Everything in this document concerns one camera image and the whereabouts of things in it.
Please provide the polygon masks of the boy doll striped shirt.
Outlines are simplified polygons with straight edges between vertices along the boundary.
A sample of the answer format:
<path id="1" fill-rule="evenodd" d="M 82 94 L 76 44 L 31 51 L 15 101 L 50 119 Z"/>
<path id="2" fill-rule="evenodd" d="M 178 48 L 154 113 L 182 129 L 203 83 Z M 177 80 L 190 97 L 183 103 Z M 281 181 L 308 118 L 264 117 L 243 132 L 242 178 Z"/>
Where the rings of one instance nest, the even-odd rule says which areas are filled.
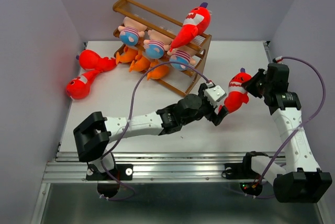
<path id="1" fill-rule="evenodd" d="M 170 56 L 170 62 L 181 62 L 191 66 L 195 66 L 197 64 L 196 60 L 193 58 L 197 51 L 187 47 L 181 46 L 177 49 L 173 49 L 172 51 L 168 51 L 167 54 Z"/>

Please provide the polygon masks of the orange shark plush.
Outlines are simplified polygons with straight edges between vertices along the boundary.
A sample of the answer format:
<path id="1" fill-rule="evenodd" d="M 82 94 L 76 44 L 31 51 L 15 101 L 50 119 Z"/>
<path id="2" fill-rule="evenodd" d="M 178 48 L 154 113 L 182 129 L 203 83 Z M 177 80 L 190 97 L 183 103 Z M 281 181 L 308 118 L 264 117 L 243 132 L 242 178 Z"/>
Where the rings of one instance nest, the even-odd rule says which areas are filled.
<path id="1" fill-rule="evenodd" d="M 135 60 L 138 55 L 138 50 L 125 46 L 123 48 L 123 53 L 119 53 L 118 51 L 115 54 L 116 64 L 119 63 L 130 63 Z"/>
<path id="2" fill-rule="evenodd" d="M 136 71 L 141 72 L 147 70 L 150 67 L 151 61 L 148 60 L 143 54 L 142 51 L 138 51 L 138 54 L 135 56 L 135 59 L 132 61 L 129 72 Z"/>
<path id="3" fill-rule="evenodd" d="M 158 80 L 165 77 L 169 73 L 170 68 L 168 65 L 161 65 L 155 68 L 154 70 L 151 70 L 159 64 L 160 62 L 158 60 L 154 60 L 153 62 L 151 62 L 149 68 L 150 72 L 147 74 L 147 80 L 149 79 Z"/>

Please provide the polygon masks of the boy doll blue pants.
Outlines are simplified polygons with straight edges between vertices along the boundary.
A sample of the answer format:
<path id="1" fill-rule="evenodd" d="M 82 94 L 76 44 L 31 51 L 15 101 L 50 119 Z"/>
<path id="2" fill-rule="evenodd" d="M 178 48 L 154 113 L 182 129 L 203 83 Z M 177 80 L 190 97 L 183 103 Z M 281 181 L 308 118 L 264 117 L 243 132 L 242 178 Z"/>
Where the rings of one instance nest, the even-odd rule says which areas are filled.
<path id="1" fill-rule="evenodd" d="M 172 38 L 153 29 L 148 30 L 149 39 L 143 41 L 146 57 L 149 59 L 160 59 L 170 48 Z"/>

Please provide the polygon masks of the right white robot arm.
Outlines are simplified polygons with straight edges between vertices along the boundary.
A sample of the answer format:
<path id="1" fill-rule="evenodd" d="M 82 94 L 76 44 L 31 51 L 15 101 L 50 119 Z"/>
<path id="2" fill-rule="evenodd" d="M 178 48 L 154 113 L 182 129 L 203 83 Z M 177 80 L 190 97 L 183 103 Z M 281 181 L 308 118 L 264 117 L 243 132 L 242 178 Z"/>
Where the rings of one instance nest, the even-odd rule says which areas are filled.
<path id="1" fill-rule="evenodd" d="M 254 97 L 262 98 L 278 129 L 281 146 L 269 158 L 253 155 L 241 163 L 242 174 L 273 186 L 280 203 L 317 203 L 332 184 L 329 172 L 321 170 L 314 158 L 304 130 L 298 95 L 288 90 L 289 67 L 270 63 L 267 69 L 242 84 Z"/>

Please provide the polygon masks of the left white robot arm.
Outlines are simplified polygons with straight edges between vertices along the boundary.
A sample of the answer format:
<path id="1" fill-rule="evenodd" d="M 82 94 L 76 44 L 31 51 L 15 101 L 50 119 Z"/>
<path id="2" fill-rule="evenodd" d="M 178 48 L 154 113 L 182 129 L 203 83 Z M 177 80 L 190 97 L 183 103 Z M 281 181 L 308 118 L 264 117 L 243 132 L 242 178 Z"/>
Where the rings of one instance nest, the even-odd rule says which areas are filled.
<path id="1" fill-rule="evenodd" d="M 131 119 L 93 112 L 73 130 L 79 161 L 92 164 L 103 178 L 113 178 L 117 167 L 113 155 L 107 153 L 109 143 L 137 136 L 170 135 L 202 118 L 217 126 L 228 114 L 224 108 L 216 112 L 226 95 L 219 85 L 203 83 L 197 94 L 188 94 L 175 104 Z"/>

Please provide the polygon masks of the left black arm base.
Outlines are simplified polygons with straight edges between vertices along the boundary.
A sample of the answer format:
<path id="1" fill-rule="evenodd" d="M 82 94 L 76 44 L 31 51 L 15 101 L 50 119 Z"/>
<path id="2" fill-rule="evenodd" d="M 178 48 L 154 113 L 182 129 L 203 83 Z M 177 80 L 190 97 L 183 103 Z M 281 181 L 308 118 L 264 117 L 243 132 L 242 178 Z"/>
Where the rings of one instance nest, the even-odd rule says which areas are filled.
<path id="1" fill-rule="evenodd" d="M 116 163 L 112 153 L 108 154 L 103 159 L 98 158 L 92 162 L 88 162 L 86 171 L 87 181 L 106 181 L 111 180 L 111 177 L 105 171 L 102 162 L 107 171 L 120 181 L 130 181 L 133 176 L 133 164 Z"/>

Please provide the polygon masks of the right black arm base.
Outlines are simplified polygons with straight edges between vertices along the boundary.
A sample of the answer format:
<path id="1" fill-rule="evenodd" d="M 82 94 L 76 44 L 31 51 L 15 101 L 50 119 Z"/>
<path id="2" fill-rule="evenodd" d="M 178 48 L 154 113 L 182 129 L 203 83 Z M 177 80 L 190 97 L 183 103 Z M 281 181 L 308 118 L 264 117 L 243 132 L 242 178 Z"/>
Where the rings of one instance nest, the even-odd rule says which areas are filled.
<path id="1" fill-rule="evenodd" d="M 225 163 L 221 176 L 228 180 L 247 180 L 260 176 L 251 169 L 251 159 L 255 156 L 269 157 L 266 153 L 251 151 L 247 152 L 240 163 Z"/>

